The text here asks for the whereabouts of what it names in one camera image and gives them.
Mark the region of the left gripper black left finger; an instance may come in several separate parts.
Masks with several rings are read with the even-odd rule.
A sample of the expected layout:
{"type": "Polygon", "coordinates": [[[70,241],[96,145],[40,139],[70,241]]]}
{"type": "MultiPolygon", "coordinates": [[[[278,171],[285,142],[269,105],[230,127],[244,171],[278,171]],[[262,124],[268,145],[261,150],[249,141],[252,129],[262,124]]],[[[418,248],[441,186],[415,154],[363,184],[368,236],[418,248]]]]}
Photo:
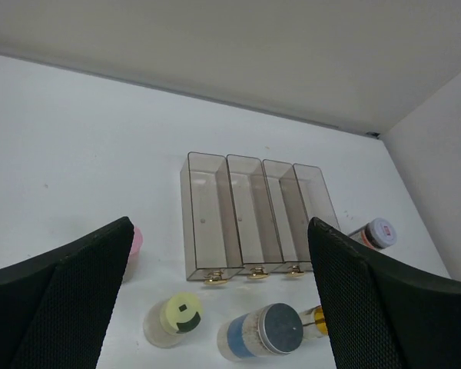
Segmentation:
{"type": "Polygon", "coordinates": [[[122,217],[1,268],[0,368],[96,367],[133,238],[122,217]]]}

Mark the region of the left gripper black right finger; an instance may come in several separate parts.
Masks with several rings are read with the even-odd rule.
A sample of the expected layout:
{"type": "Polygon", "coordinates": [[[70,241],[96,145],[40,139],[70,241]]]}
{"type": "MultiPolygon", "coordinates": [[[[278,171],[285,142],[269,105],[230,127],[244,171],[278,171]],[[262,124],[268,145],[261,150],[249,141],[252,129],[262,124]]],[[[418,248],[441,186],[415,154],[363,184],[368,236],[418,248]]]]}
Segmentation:
{"type": "Polygon", "coordinates": [[[307,236],[338,368],[461,368],[461,281],[374,251],[319,218],[307,236]]]}

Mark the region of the white-lid red-label jar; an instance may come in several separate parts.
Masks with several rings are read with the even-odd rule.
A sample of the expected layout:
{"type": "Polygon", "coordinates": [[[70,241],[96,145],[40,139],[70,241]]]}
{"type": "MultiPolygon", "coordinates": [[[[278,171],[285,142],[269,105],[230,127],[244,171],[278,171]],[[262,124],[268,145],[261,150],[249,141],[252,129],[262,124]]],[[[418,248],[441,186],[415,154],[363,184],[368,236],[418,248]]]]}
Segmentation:
{"type": "Polygon", "coordinates": [[[394,226],[384,218],[373,219],[363,227],[348,234],[348,237],[374,250],[386,249],[397,242],[394,226]]]}

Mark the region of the blue-label silver-lid jar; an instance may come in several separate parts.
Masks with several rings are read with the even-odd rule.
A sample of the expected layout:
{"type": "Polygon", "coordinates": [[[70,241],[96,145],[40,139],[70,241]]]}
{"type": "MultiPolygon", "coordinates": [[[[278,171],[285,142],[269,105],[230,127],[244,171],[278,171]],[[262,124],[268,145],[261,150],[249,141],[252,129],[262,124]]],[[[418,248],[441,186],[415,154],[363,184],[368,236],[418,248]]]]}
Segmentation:
{"type": "Polygon", "coordinates": [[[229,361],[285,356],[303,340],[299,314],[288,304],[274,303],[223,324],[217,348],[229,361]]]}

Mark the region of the pink-lid spice jar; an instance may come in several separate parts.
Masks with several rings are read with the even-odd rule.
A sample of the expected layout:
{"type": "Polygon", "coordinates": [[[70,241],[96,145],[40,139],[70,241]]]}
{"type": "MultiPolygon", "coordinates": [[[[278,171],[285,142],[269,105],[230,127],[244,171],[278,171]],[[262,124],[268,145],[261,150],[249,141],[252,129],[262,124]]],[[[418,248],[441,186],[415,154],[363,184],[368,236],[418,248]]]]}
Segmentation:
{"type": "Polygon", "coordinates": [[[128,261],[127,261],[127,265],[126,265],[123,280],[122,280],[123,283],[130,281],[137,269],[139,253],[140,253],[142,244],[143,244],[143,235],[141,233],[141,230],[138,227],[135,227],[131,250],[128,255],[128,261]]]}

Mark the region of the yellow-lid spice jar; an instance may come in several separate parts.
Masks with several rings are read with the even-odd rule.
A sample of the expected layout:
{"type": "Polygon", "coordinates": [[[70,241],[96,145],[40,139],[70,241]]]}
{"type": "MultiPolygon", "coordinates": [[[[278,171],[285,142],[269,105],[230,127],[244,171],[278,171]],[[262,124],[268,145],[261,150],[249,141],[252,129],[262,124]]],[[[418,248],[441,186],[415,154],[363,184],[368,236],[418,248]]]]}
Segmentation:
{"type": "Polygon", "coordinates": [[[155,347],[176,346],[199,325],[202,315],[200,298],[179,292],[151,307],[143,321],[144,336],[155,347]]]}

